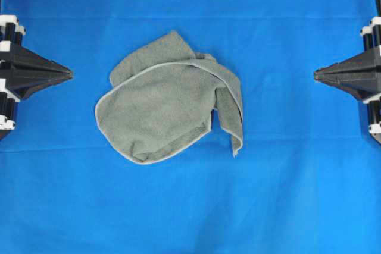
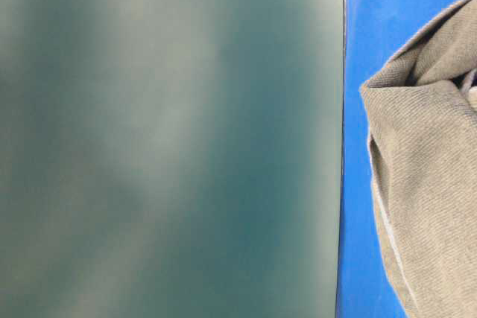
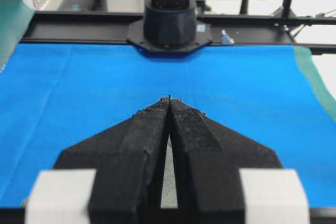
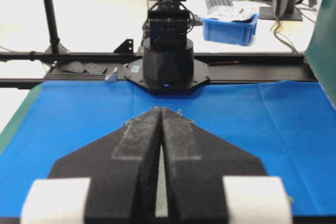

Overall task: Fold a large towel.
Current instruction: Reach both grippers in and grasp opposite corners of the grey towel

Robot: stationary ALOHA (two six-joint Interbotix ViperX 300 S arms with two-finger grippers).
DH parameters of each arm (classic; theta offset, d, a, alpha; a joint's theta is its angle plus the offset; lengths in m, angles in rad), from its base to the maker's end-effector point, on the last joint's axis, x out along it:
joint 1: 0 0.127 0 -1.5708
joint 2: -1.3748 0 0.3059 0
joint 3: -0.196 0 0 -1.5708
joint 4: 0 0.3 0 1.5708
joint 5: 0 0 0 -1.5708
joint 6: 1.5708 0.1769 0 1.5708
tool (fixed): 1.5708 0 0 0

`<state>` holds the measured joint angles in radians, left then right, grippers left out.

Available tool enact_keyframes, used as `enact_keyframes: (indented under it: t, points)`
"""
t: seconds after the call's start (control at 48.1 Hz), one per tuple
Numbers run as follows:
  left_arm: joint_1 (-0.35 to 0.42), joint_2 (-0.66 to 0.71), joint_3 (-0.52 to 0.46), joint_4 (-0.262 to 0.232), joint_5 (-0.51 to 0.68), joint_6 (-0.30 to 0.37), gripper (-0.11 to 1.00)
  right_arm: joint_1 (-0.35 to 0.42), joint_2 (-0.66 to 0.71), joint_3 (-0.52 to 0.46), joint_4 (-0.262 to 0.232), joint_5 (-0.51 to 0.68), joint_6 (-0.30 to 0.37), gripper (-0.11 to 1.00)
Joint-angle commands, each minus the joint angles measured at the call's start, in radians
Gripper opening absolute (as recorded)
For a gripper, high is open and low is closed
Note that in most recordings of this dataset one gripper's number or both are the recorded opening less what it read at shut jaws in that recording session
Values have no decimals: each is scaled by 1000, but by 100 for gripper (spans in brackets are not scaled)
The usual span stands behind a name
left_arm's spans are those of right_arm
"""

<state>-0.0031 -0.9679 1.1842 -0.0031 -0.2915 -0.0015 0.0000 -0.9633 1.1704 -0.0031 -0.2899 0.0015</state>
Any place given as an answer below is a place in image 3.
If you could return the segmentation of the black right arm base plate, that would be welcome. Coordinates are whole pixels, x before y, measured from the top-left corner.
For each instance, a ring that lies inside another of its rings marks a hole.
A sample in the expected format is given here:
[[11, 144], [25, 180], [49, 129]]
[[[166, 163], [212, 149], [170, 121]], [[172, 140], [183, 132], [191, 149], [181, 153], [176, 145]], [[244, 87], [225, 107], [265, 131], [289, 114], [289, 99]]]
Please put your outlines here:
[[143, 26], [144, 21], [142, 19], [132, 22], [128, 26], [127, 42], [136, 46], [139, 50], [152, 54], [186, 54], [212, 43], [211, 26], [200, 21], [196, 23], [195, 39], [182, 46], [159, 46], [150, 42], [144, 37]]

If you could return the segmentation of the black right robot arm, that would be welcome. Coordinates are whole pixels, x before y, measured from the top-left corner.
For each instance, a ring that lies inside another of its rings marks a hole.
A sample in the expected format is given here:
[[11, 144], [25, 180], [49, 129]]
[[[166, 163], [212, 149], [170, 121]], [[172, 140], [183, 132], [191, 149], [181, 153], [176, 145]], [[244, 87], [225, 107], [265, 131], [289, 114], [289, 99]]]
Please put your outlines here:
[[144, 37], [162, 47], [181, 47], [196, 37], [194, 0], [145, 0]]

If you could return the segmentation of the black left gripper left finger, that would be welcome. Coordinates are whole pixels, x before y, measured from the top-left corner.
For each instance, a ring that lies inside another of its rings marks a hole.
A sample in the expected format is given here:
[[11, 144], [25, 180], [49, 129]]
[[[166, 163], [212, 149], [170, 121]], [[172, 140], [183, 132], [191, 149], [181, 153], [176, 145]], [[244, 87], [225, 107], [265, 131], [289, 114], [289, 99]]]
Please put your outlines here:
[[159, 208], [170, 102], [63, 150], [41, 171], [29, 195], [26, 223], [138, 223]]

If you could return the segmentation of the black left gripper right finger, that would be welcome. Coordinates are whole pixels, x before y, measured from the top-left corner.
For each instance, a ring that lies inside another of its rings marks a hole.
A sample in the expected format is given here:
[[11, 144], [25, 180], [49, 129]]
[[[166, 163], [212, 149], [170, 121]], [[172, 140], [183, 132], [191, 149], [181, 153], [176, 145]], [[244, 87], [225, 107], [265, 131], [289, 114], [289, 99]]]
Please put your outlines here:
[[178, 100], [170, 121], [178, 206], [197, 223], [309, 223], [298, 174], [272, 149]]

